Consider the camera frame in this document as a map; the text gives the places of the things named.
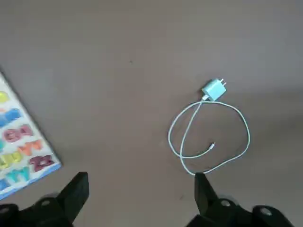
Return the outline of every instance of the letter puzzle piece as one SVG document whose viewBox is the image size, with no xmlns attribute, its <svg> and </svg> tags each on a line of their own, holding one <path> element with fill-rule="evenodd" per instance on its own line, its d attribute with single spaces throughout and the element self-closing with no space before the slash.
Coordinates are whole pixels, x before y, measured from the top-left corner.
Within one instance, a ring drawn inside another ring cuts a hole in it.
<svg viewBox="0 0 303 227">
<path fill-rule="evenodd" d="M 10 167 L 11 164 L 13 163 L 18 163 L 22 159 L 21 154 L 16 151 L 12 154 L 4 154 L 0 156 L 0 168 L 1 169 L 6 169 Z"/>
<path fill-rule="evenodd" d="M 38 172 L 42 170 L 44 167 L 52 165 L 54 162 L 52 161 L 51 155 L 46 156 L 36 156 L 30 159 L 30 164 L 34 165 L 34 172 Z"/>
<path fill-rule="evenodd" d="M 21 175 L 25 181 L 29 180 L 29 167 L 24 167 L 22 169 L 14 169 L 13 171 L 6 174 L 8 179 L 11 179 L 13 182 L 19 182 L 19 175 Z"/>
<path fill-rule="evenodd" d="M 36 140 L 32 142 L 27 142 L 24 144 L 24 146 L 19 146 L 18 151 L 24 155 L 31 156 L 32 155 L 32 148 L 36 150 L 42 149 L 42 143 L 41 140 Z"/>
<path fill-rule="evenodd" d="M 24 124 L 19 129 L 7 129 L 3 133 L 3 137 L 7 142 L 13 143 L 21 139 L 22 136 L 33 136 L 33 131 L 28 124 Z"/>
</svg>

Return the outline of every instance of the colorful letter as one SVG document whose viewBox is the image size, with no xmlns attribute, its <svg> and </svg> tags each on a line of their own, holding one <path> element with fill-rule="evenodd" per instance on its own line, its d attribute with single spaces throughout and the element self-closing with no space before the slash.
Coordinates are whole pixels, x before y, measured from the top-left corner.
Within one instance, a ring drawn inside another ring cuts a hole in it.
<svg viewBox="0 0 303 227">
<path fill-rule="evenodd" d="M 25 181 L 29 180 L 29 168 L 27 166 L 20 169 L 19 173 L 24 177 Z"/>
<path fill-rule="evenodd" d="M 34 172 L 38 172 L 42 170 L 44 167 L 52 165 L 54 161 L 52 161 L 51 155 L 46 155 L 44 157 L 42 156 L 33 157 L 30 159 L 29 163 L 34 165 Z"/>
<path fill-rule="evenodd" d="M 0 180 L 0 191 L 3 191 L 7 187 L 10 187 L 10 184 L 5 179 Z"/>
<path fill-rule="evenodd" d="M 11 109 L 4 114 L 8 122 L 12 122 L 21 117 L 21 113 L 18 109 Z"/>
<path fill-rule="evenodd" d="M 21 133 L 17 129 L 7 129 L 3 133 L 3 137 L 7 142 L 16 142 L 21 139 Z"/>
<path fill-rule="evenodd" d="M 7 102 L 8 100 L 8 94 L 6 94 L 4 91 L 0 91 L 0 103 Z"/>
<path fill-rule="evenodd" d="M 33 136 L 33 131 L 28 124 L 20 126 L 20 133 L 22 136 Z"/>
<path fill-rule="evenodd" d="M 41 140 L 36 140 L 36 141 L 31 142 L 31 143 L 32 143 L 32 146 L 33 146 L 34 149 L 36 149 L 36 150 L 41 150 L 42 149 Z"/>
<path fill-rule="evenodd" d="M 19 152 L 14 152 L 12 154 L 5 154 L 1 155 L 0 157 L 0 168 L 6 169 L 10 166 L 13 162 L 20 162 L 22 159 L 22 156 Z"/>
<path fill-rule="evenodd" d="M 7 178 L 11 178 L 15 183 L 17 183 L 19 181 L 18 174 L 19 174 L 19 172 L 16 169 L 14 169 L 10 173 L 7 173 L 5 176 Z"/>
<path fill-rule="evenodd" d="M 31 156 L 32 155 L 32 144 L 25 143 L 24 146 L 19 146 L 18 151 L 24 155 Z"/>
<path fill-rule="evenodd" d="M 23 169 L 19 169 L 19 170 L 14 169 L 10 173 L 7 173 L 6 177 L 11 178 L 12 181 L 17 183 L 17 182 L 19 182 L 19 178 L 18 178 L 19 174 L 24 177 L 25 181 L 29 180 L 29 168 L 28 167 L 24 167 Z"/>
</svg>

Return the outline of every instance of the gray floor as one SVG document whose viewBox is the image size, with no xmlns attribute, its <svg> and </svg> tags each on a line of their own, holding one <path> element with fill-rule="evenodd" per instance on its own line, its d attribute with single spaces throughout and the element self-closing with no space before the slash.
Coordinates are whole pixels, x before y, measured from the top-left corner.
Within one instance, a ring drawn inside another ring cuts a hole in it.
<svg viewBox="0 0 303 227">
<path fill-rule="evenodd" d="M 219 77 L 252 144 L 211 183 L 247 209 L 271 204 L 303 225 L 302 24 L 299 0 L 2 0 L 0 66 L 64 163 L 2 202 L 24 208 L 88 171 L 91 195 L 76 226 L 184 226 L 197 213 L 193 178 L 166 133 Z M 212 140 L 216 149 L 191 169 L 241 151 L 236 114 L 204 107 L 185 149 Z"/>
</svg>

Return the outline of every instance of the charging cable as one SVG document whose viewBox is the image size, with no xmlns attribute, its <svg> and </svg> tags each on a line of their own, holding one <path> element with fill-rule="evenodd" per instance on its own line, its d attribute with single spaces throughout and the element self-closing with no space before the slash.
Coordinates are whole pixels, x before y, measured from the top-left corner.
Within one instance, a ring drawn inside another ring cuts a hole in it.
<svg viewBox="0 0 303 227">
<path fill-rule="evenodd" d="M 226 163 L 229 163 L 233 160 L 236 160 L 237 158 L 240 158 L 242 155 L 244 155 L 244 153 L 247 151 L 249 145 L 250 145 L 250 130 L 248 128 L 248 125 L 247 125 L 247 122 L 243 116 L 243 114 L 241 113 L 240 110 L 238 110 L 236 107 L 232 106 L 232 105 L 229 105 L 229 104 L 226 104 L 226 103 L 222 103 L 222 102 L 218 102 L 216 101 L 219 97 L 221 97 L 225 92 L 226 92 L 226 88 L 225 88 L 225 85 L 226 83 L 223 83 L 223 79 L 221 80 L 218 80 L 218 79 L 214 79 L 212 80 L 210 83 L 208 83 L 203 89 L 203 93 L 204 93 L 204 96 L 201 98 L 200 101 L 198 102 L 195 102 L 195 103 L 192 103 L 190 105 L 188 105 L 187 107 L 185 107 L 177 116 L 176 118 L 174 119 L 174 121 L 172 122 L 170 128 L 169 128 L 169 132 L 168 132 L 168 136 L 167 136 L 167 139 L 168 139 L 168 143 L 169 143 L 169 146 L 172 150 L 172 152 L 174 152 L 175 155 L 177 155 L 179 158 L 180 158 L 180 161 L 181 161 L 181 164 L 183 165 L 184 169 L 189 173 L 191 174 L 192 176 L 194 176 L 195 174 L 193 172 L 191 172 L 185 165 L 184 163 L 184 160 L 183 159 L 190 159 L 190 158 L 198 158 L 198 157 L 201 157 L 205 154 L 207 154 L 209 151 L 211 151 L 214 147 L 215 147 L 215 142 L 213 142 L 209 148 L 202 152 L 201 154 L 199 155 L 195 155 L 195 156 L 184 156 L 182 155 L 183 153 L 183 147 L 184 147 L 184 142 L 185 142 L 185 139 L 186 139 L 186 136 L 187 136 L 187 133 L 190 129 L 190 126 L 195 118 L 195 116 L 197 115 L 197 113 L 199 112 L 200 108 L 201 108 L 201 105 L 202 104 L 217 104 L 217 105 L 223 105 L 223 106 L 226 106 L 226 107 L 229 107 L 231 109 L 233 109 L 234 111 L 237 112 L 237 114 L 241 117 L 242 121 L 244 122 L 244 125 L 245 125 L 245 128 L 246 128 L 246 131 L 247 131 L 247 144 L 246 144 L 246 147 L 245 149 L 239 154 L 239 155 L 236 155 L 218 165 L 216 165 L 215 167 L 212 167 L 210 168 L 209 170 L 206 170 L 204 171 L 203 173 L 204 174 L 208 174 L 210 173 L 211 171 L 225 165 Z M 182 138 L 182 141 L 181 141 L 181 145 L 180 145 L 180 150 L 179 150 L 179 153 L 176 152 L 172 142 L 171 142 L 171 133 L 172 133 L 172 130 L 176 124 L 176 122 L 178 121 L 178 119 L 187 111 L 189 110 L 190 108 L 194 107 L 197 105 L 197 108 L 195 109 L 186 129 L 185 129 L 185 132 L 184 132 L 184 135 L 183 135 L 183 138 Z"/>
</svg>

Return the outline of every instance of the white cable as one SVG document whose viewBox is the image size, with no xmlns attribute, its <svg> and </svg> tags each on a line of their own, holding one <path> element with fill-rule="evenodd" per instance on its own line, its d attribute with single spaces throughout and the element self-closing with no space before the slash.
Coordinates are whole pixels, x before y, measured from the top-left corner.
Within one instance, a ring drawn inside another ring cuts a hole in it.
<svg viewBox="0 0 303 227">
<path fill-rule="evenodd" d="M 197 115 L 198 111 L 200 110 L 200 107 L 201 107 L 202 104 L 218 104 L 218 105 L 224 105 L 224 106 L 227 106 L 227 107 L 233 109 L 234 111 L 236 111 L 236 112 L 239 114 L 239 116 L 240 116 L 241 119 L 243 120 L 244 125 L 245 125 L 245 127 L 246 127 L 246 131 L 247 131 L 247 145 L 246 145 L 246 148 L 243 150 L 243 152 L 240 153 L 239 155 L 236 155 L 235 157 L 232 157 L 232 158 L 230 158 L 230 159 L 228 159 L 228 160 L 226 160 L 226 161 L 224 161 L 224 162 L 222 162 L 222 163 L 216 165 L 215 167 L 213 167 L 213 168 L 211 168 L 211 169 L 209 169 L 209 170 L 204 171 L 204 172 L 203 172 L 204 174 L 210 173 L 211 171 L 213 171 L 213 170 L 215 170 L 215 169 L 217 169 L 217 168 L 219 168 L 219 167 L 225 165 L 226 163 L 231 162 L 231 161 L 233 161 L 233 160 L 235 160 L 235 159 L 241 157 L 242 155 L 244 155 L 244 153 L 247 151 L 247 149 L 248 149 L 248 147 L 249 147 L 249 145 L 250 145 L 250 130 L 249 130 L 248 125 L 247 125 L 247 122 L 246 122 L 246 120 L 245 120 L 243 114 L 240 112 L 240 110 L 238 110 L 236 107 L 234 107 L 234 106 L 232 106 L 232 105 L 228 105 L 228 104 L 226 104 L 226 103 L 216 102 L 216 101 L 204 101 L 204 99 L 205 99 L 205 97 L 203 97 L 203 98 L 201 99 L 201 101 L 192 103 L 192 104 L 190 104 L 189 106 L 187 106 L 185 109 L 183 109 L 183 110 L 176 116 L 176 118 L 174 119 L 174 121 L 172 122 L 172 124 L 171 124 L 171 126 L 170 126 L 170 128 L 169 128 L 168 136 L 167 136 L 168 143 L 169 143 L 169 146 L 170 146 L 171 150 L 174 152 L 175 155 L 177 155 L 177 156 L 180 158 L 181 164 L 183 165 L 184 169 L 185 169 L 189 174 L 191 174 L 191 175 L 193 175 L 193 176 L 194 176 L 195 174 L 192 173 L 192 172 L 186 167 L 186 165 L 185 165 L 183 159 L 185 159 L 185 158 L 197 158 L 197 157 L 201 157 L 201 156 L 207 154 L 209 151 L 211 151 L 211 149 L 213 149 L 214 146 L 215 146 L 215 143 L 212 143 L 212 144 L 210 145 L 210 147 L 207 149 L 207 151 L 205 151 L 205 152 L 203 152 L 202 154 L 199 154 L 199 155 L 195 155 L 195 156 L 183 156 L 183 155 L 182 155 L 183 147 L 184 147 L 184 142 L 185 142 L 187 133 L 188 133 L 188 131 L 189 131 L 189 128 L 190 128 L 190 126 L 191 126 L 191 124 L 192 124 L 192 122 L 193 122 L 195 116 Z M 183 138 L 182 138 L 182 141 L 181 141 L 181 145 L 180 145 L 180 151 L 179 151 L 179 154 L 178 154 L 178 153 L 176 152 L 174 146 L 172 145 L 172 142 L 171 142 L 171 139 L 170 139 L 170 138 L 171 138 L 171 132 L 172 132 L 172 130 L 173 130 L 173 128 L 174 128 L 176 122 L 178 121 L 179 117 L 182 116 L 188 109 L 194 107 L 195 105 L 198 105 L 198 107 L 197 107 L 196 110 L 194 111 L 194 113 L 193 113 L 193 115 L 192 115 L 192 117 L 191 117 L 191 119 L 190 119 L 190 121 L 189 121 L 189 123 L 188 123 L 188 125 L 187 125 L 187 128 L 186 128 L 186 130 L 185 130 L 185 132 L 184 132 L 184 135 L 183 135 Z"/>
</svg>

